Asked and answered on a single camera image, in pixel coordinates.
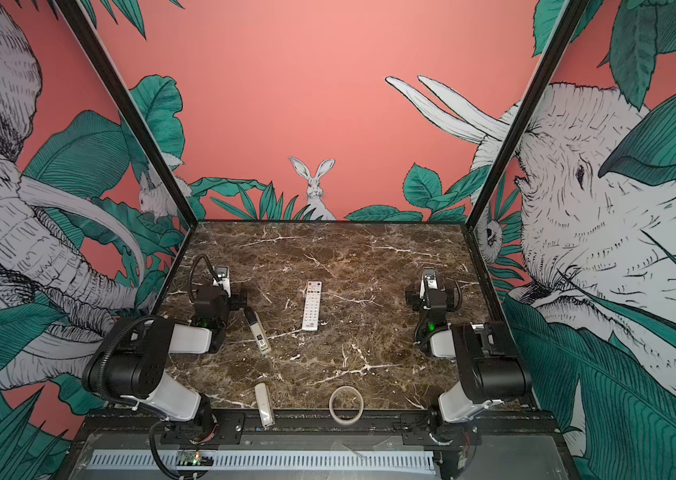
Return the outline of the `white remote control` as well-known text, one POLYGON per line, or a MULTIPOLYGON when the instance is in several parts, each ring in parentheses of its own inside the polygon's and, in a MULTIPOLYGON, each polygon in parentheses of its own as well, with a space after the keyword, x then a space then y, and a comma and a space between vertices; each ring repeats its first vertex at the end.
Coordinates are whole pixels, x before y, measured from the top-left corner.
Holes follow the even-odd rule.
POLYGON ((303 331, 317 331, 320 321, 322 282, 309 281, 305 291, 305 304, 302 317, 303 331))

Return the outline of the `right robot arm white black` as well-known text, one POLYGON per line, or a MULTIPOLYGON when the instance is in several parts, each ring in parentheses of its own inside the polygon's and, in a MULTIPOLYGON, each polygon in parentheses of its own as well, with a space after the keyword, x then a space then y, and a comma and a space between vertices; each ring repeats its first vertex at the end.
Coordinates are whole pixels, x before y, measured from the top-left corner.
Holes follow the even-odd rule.
POLYGON ((419 314, 413 345, 427 357, 453 361, 458 370, 456 384, 428 409, 425 430, 434 444, 458 444, 461 437, 453 432, 455 426, 468 425, 489 409, 530 393, 531 375, 523 368, 506 324, 447 321, 447 315, 463 304, 459 286, 409 285, 405 301, 419 314))

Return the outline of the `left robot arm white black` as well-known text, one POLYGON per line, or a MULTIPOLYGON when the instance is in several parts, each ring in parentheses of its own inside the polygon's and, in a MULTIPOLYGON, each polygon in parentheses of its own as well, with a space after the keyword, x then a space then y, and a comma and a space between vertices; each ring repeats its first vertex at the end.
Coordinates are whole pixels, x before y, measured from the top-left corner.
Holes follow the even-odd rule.
POLYGON ((198 289, 190 324, 163 316, 126 317, 106 335, 83 370, 83 388, 116 404, 140 407, 158 418, 188 426, 191 442, 205 444, 218 435, 217 419, 207 396, 169 375, 171 354, 215 354, 226 337, 233 311, 247 306, 247 292, 222 286, 198 289))

